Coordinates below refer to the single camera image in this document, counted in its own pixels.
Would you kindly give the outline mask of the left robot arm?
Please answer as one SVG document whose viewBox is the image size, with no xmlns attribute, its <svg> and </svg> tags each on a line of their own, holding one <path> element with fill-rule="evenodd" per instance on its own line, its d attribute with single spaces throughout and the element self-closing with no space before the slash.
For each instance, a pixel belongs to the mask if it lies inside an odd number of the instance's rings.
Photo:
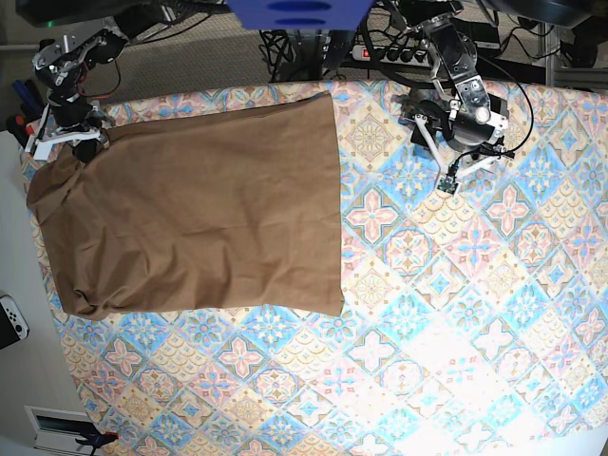
<svg viewBox="0 0 608 456">
<path fill-rule="evenodd" d="M 475 44 L 459 32 L 453 18 L 463 7 L 458 1 L 382 1 L 380 7 L 399 20 L 399 29 L 406 37 L 418 40 L 429 61 L 429 81 L 413 81 L 389 69 L 380 51 L 371 39 L 365 16 L 358 27 L 372 66 L 395 83 L 411 89 L 435 90 L 449 105 L 444 109 L 433 101 L 412 101 L 410 104 L 427 121 L 441 131 L 444 141 L 463 154 L 480 153 L 485 156 L 512 158 L 529 138 L 525 136 L 514 147 L 504 144 L 508 129 L 508 108 L 505 100 L 486 91 L 477 62 L 484 57 L 478 54 Z"/>
</svg>

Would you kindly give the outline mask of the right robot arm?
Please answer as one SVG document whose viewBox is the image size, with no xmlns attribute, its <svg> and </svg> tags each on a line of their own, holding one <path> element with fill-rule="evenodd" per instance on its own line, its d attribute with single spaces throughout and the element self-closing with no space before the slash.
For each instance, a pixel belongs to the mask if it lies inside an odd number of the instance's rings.
<svg viewBox="0 0 608 456">
<path fill-rule="evenodd" d="M 223 1 L 19 1 L 17 12 L 36 25 L 77 23 L 57 40 L 43 40 L 32 58 L 37 80 L 47 88 L 47 105 L 25 151 L 46 161 L 62 144 L 78 160 L 90 162 L 108 146 L 104 128 L 114 124 L 100 107 L 112 95 L 86 95 L 88 73 L 100 65 L 117 65 L 128 46 L 159 42 L 160 33 L 202 13 L 205 19 L 227 14 Z"/>
</svg>

